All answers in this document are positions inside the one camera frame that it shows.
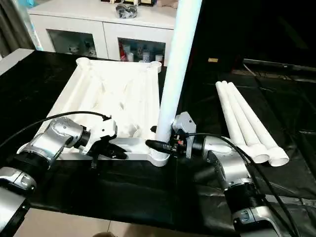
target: glass cabinet door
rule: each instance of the glass cabinet door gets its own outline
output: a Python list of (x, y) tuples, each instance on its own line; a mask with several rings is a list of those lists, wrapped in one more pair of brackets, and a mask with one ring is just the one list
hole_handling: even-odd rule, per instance
[(164, 61), (166, 44), (163, 42), (118, 38), (118, 46), (121, 61), (144, 63)]
[(108, 59), (102, 22), (30, 14), (44, 51)]
[(168, 65), (173, 30), (103, 23), (109, 59)]
[(57, 53), (97, 57), (92, 34), (47, 29)]

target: black tablecloth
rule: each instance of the black tablecloth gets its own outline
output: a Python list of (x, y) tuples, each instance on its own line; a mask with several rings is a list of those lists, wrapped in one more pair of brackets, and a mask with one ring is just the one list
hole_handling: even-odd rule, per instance
[[(76, 68), (73, 55), (35, 51), (0, 77), (1, 138), (44, 118)], [(160, 93), (165, 68), (159, 74)], [(228, 136), (215, 82), (232, 81), (290, 157), (282, 167), (261, 165), (282, 196), (302, 236), (316, 235), (316, 83), (187, 72), (178, 111), (188, 111), (199, 132)], [(2, 162), (30, 141), (31, 129), (2, 148)], [(235, 235), (216, 180), (194, 181), (208, 164), (170, 158), (147, 161), (58, 160), (31, 197), (33, 207), (210, 235)], [(262, 190), (279, 210), (258, 176)]]

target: wire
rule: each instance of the wire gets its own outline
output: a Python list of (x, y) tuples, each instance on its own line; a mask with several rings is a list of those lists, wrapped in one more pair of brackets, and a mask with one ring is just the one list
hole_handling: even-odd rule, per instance
[(283, 201), (281, 200), (281, 198), (278, 196), (278, 194), (276, 193), (276, 191), (274, 190), (274, 188), (272, 187), (272, 185), (270, 184), (269, 180), (267, 179), (267, 177), (265, 176), (265, 174), (263, 173), (263, 171), (259, 168), (258, 164), (256, 164), (253, 159), (246, 153), (244, 152), (242, 149), (240, 149), (238, 146), (236, 146), (235, 144), (233, 144), (230, 140), (226, 139), (225, 137), (222, 137), (220, 135), (215, 135), (215, 134), (211, 134), (211, 133), (187, 133), (186, 137), (190, 137), (190, 136), (214, 136), (217, 137), (223, 141), (225, 141), (227, 144), (229, 144), (232, 148), (234, 148), (238, 154), (241, 156), (241, 158), (248, 163), (248, 161), (250, 161), (250, 163), (255, 167), (255, 169), (258, 171), (258, 173), (261, 175), (261, 177), (263, 178), (263, 180), (265, 181), (265, 183), (267, 184), (269, 190), (271, 191), (271, 193), (273, 194), (273, 196), (276, 198), (277, 202), (279, 203), (280, 207), (282, 208), (283, 212), (285, 213), (285, 215), (287, 216), (293, 231), (296, 235), (296, 237), (300, 237), (300, 233), (298, 231), (297, 225), (291, 215), (291, 213), (288, 211), (288, 209), (286, 208), (285, 204), (283, 203)]
[(255, 77), (257, 76), (253, 71), (251, 71), (245, 64), (243, 64), (243, 66), (251, 73), (253, 74)]
[(263, 201), (265, 202), (265, 204), (267, 205), (267, 207), (271, 210), (271, 212), (273, 212), (273, 214), (280, 220), (280, 222), (282, 223), (282, 225), (286, 228), (286, 230), (290, 233), (290, 235), (292, 237), (295, 236), (295, 234), (293, 233), (292, 229), (289, 227), (288, 223), (282, 218), (282, 216), (277, 212), (277, 210), (271, 205), (271, 203), (266, 199), (265, 194), (263, 194), (263, 192), (261, 191), (259, 182), (254, 174), (254, 172), (252, 172), (251, 169), (248, 169), (248, 172), (251, 175), (251, 178), (254, 182), (254, 184), (256, 185), (259, 193), (261, 195), (263, 195)]
[(91, 112), (91, 111), (72, 111), (72, 112), (66, 112), (66, 113), (62, 113), (62, 114), (57, 114), (57, 115), (53, 115), (53, 116), (49, 116), (49, 117), (46, 117), (46, 118), (43, 118), (39, 121), (36, 121), (36, 122), (33, 122), (31, 123), (30, 125), (22, 128), (21, 130), (19, 130), (18, 132), (14, 133), (12, 136), (8, 137), (4, 142), (2, 142), (0, 144), (0, 148), (3, 147), (5, 144), (7, 144), (10, 140), (12, 140), (13, 138), (15, 138), (17, 135), (19, 135), (20, 133), (24, 132), (25, 130), (39, 124), (39, 123), (42, 123), (42, 122), (45, 122), (47, 120), (51, 120), (51, 119), (55, 119), (55, 118), (58, 118), (58, 117), (61, 117), (61, 116), (66, 116), (66, 115), (75, 115), (75, 114), (90, 114), (90, 115), (97, 115), (97, 116), (100, 116), (103, 118), (103, 120), (108, 120), (110, 119), (109, 117), (103, 115), (103, 114), (100, 114), (100, 113), (97, 113), (97, 112)]
[(313, 103), (310, 102), (310, 100), (308, 99), (305, 91), (302, 89), (301, 85), (298, 83), (297, 80), (293, 79), (292, 77), (286, 75), (291, 81), (293, 81), (299, 90), (300, 95), (302, 96), (302, 98), (305, 100), (305, 102), (310, 106), (310, 108), (313, 110), (314, 113), (316, 113), (316, 107)]

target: white cabinet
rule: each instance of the white cabinet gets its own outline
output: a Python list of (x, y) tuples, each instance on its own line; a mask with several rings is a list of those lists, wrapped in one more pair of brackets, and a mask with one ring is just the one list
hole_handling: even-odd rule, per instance
[(102, 22), (43, 15), (30, 18), (45, 51), (108, 58)]
[(116, 5), (100, 0), (50, 0), (28, 10), (45, 51), (120, 60), (119, 45), (133, 61), (162, 59), (168, 64), (176, 10), (139, 6), (133, 19), (119, 18)]
[(134, 62), (143, 60), (143, 55), (155, 61), (156, 55), (168, 64), (173, 30), (152, 27), (132, 26), (116, 23), (103, 23), (109, 59), (120, 60), (119, 45), (129, 48)]

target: white pvc pipe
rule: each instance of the white pvc pipe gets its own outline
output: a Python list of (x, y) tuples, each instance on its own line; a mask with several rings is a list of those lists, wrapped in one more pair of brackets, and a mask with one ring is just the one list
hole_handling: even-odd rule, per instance
[(269, 163), (271, 166), (281, 166), (289, 162), (289, 157), (285, 151), (277, 145), (273, 137), (264, 127), (260, 119), (253, 112), (252, 108), (248, 105), (246, 100), (243, 98), (241, 93), (237, 90), (235, 85), (230, 82), (228, 83), (229, 88), (234, 93), (235, 98), (238, 101), (238, 104), (242, 108), (244, 114), (246, 115), (248, 121), (250, 122), (252, 128), (257, 134), (260, 142), (266, 146), (269, 152)]
[(240, 105), (238, 104), (234, 94), (230, 91), (228, 84), (226, 81), (222, 82), (223, 88), (225, 89), (229, 103), (232, 107), (240, 130), (242, 132), (243, 138), (250, 149), (250, 153), (252, 154), (252, 159), (256, 163), (263, 163), (269, 160), (269, 155), (267, 148), (259, 141), (257, 134), (253, 130), (249, 121), (247, 120), (246, 115), (243, 113)]
[(201, 4), (202, 0), (179, 1), (156, 130), (159, 141), (170, 139)]
[(249, 148), (245, 143), (245, 140), (237, 123), (233, 109), (231, 108), (231, 105), (229, 103), (228, 95), (225, 91), (224, 85), (220, 81), (216, 82), (215, 85), (219, 100), (221, 102), (230, 139), (236, 146), (241, 148), (244, 152), (252, 157), (252, 154), (250, 153)]

